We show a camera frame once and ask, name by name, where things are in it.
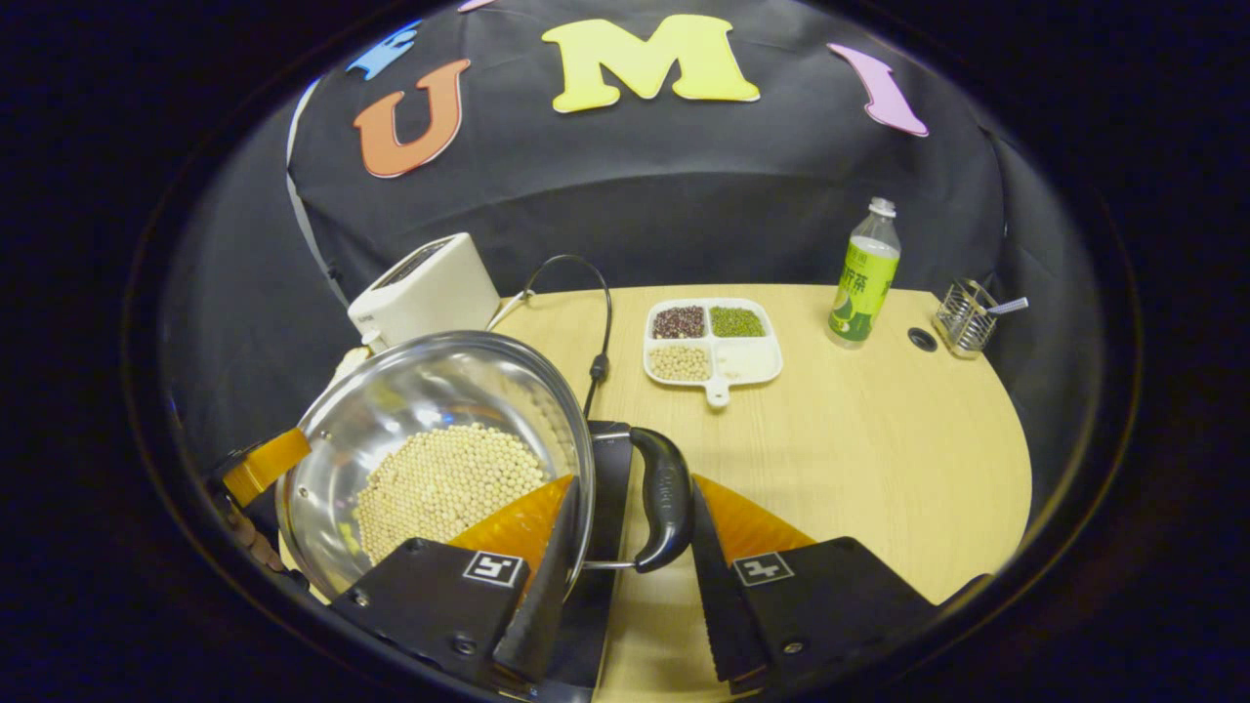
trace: wire basket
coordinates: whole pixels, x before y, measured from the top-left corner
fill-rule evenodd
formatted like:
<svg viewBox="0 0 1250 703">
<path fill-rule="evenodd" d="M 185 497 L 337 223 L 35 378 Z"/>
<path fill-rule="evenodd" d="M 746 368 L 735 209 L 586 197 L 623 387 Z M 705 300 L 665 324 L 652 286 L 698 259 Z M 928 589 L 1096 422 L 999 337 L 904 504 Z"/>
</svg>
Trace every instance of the wire basket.
<svg viewBox="0 0 1250 703">
<path fill-rule="evenodd" d="M 998 323 L 986 309 L 995 305 L 994 296 L 975 280 L 959 278 L 950 284 L 934 314 L 934 328 L 951 354 L 960 359 L 975 359 L 981 354 Z"/>
</svg>

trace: green tea bottle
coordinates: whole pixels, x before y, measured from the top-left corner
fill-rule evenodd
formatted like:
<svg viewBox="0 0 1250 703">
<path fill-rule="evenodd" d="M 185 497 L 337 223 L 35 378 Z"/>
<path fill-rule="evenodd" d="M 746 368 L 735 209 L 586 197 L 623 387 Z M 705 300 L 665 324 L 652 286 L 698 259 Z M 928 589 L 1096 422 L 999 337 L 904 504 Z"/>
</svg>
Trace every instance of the green tea bottle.
<svg viewBox="0 0 1250 703">
<path fill-rule="evenodd" d="M 868 218 L 851 231 L 834 311 L 829 314 L 832 340 L 846 349 L 859 349 L 872 331 L 902 255 L 894 231 L 894 203 L 874 198 L 868 209 Z"/>
</svg>

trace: black pot handle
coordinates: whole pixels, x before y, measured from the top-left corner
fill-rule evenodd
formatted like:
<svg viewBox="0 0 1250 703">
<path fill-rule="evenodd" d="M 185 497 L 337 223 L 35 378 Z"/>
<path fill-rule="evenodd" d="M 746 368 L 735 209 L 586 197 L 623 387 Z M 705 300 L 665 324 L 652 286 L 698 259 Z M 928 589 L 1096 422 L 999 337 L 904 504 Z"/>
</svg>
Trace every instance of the black pot handle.
<svg viewBox="0 0 1250 703">
<path fill-rule="evenodd" d="M 642 454 L 642 509 L 650 534 L 634 557 L 634 570 L 654 572 L 681 555 L 694 535 L 694 487 L 686 460 L 668 437 L 631 428 L 629 440 Z"/>
</svg>

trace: letter m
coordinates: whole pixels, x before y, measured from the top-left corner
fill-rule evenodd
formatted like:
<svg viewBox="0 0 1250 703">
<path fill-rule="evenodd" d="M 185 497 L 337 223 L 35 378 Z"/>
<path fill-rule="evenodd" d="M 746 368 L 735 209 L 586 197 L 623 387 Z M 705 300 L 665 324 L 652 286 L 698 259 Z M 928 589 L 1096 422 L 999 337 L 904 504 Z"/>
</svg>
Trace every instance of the letter m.
<svg viewBox="0 0 1250 703">
<path fill-rule="evenodd" d="M 564 93 L 551 106 L 558 113 L 576 113 L 615 104 L 621 91 L 604 85 L 602 69 L 616 74 L 639 98 L 650 100 L 660 93 L 674 61 L 680 65 L 681 78 L 672 84 L 672 91 L 688 100 L 759 100 L 760 89 L 742 78 L 729 48 L 731 29 L 718 18 L 671 15 L 646 41 L 608 20 L 548 30 L 542 41 L 559 45 L 564 60 Z"/>
</svg>

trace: wooden table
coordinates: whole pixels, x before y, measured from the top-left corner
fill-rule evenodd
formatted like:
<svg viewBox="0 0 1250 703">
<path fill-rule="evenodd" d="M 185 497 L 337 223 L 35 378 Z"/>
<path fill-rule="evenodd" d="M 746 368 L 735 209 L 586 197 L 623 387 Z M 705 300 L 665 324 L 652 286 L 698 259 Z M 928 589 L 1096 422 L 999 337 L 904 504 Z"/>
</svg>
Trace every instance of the wooden table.
<svg viewBox="0 0 1250 703">
<path fill-rule="evenodd" d="M 892 290 L 862 349 L 826 338 L 832 286 L 684 285 L 612 290 L 610 373 L 592 419 L 666 434 L 690 470 L 759 503 L 818 540 L 850 535 L 930 602 L 999 569 L 1024 534 L 1031 473 L 1024 432 L 989 362 L 928 353 L 906 336 L 932 331 L 938 299 Z M 776 329 L 785 368 L 732 387 L 714 412 L 702 389 L 642 372 L 650 308 L 670 298 L 749 298 Z M 539 294 L 495 331 L 549 358 L 585 398 L 602 343 L 602 291 Z M 635 453 L 625 548 L 646 539 Z M 596 702 L 724 700 L 686 552 L 650 574 L 622 572 L 611 607 Z"/>
</svg>

